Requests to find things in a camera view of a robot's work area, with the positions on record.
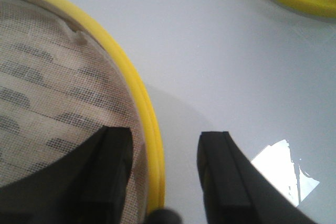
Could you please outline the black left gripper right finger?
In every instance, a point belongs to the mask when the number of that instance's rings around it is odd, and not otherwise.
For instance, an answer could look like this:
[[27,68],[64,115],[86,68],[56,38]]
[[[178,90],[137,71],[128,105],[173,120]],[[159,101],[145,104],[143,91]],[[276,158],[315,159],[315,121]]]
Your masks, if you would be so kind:
[[241,152],[228,132],[202,132],[197,169],[207,223],[313,223]]

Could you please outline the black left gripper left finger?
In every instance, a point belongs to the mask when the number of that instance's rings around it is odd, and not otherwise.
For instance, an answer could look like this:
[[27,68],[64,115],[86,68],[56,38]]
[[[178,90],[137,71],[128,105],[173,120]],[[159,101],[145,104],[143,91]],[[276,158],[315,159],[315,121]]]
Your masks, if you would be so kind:
[[58,161],[1,188],[1,223],[120,223],[132,133],[103,126]]

